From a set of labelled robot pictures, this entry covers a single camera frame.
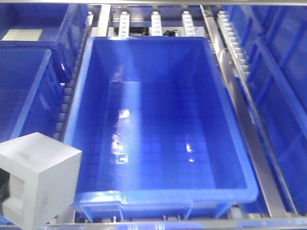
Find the metal rail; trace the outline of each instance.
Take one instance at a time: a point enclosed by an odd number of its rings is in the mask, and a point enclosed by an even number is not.
[[[307,5],[306,0],[0,0],[0,3],[87,3],[113,5]]]

